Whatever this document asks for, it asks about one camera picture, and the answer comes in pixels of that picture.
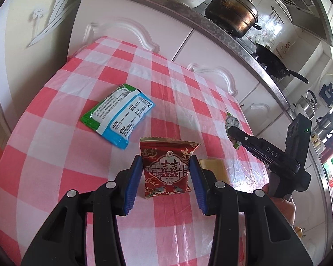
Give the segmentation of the person right hand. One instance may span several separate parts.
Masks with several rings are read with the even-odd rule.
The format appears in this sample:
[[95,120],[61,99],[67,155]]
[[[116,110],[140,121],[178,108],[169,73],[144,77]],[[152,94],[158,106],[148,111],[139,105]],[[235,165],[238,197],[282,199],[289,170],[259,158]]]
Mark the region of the person right hand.
[[293,201],[287,201],[286,199],[275,197],[270,197],[270,199],[280,210],[282,215],[284,215],[291,227],[294,227],[296,206]]

